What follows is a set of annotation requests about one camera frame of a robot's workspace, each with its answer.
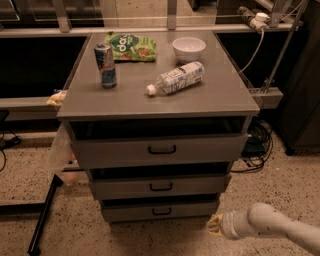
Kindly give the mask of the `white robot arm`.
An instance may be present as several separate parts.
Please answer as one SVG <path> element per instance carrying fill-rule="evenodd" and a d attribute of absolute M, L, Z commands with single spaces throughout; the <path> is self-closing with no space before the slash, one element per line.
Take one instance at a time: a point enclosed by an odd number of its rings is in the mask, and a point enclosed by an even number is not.
<path fill-rule="evenodd" d="M 320 228 L 292 219 L 270 204 L 254 203 L 245 210 L 212 215 L 207 229 L 229 240 L 282 237 L 320 256 Z"/>

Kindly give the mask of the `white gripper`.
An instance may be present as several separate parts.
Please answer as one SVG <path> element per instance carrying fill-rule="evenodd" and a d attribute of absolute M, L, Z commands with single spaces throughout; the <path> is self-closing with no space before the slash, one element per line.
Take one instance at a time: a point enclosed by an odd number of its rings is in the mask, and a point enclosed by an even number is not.
<path fill-rule="evenodd" d="M 222 232 L 230 240 L 239 240 L 248 237 L 250 234 L 246 210 L 212 215 L 206 227 L 210 234 L 220 236 Z"/>

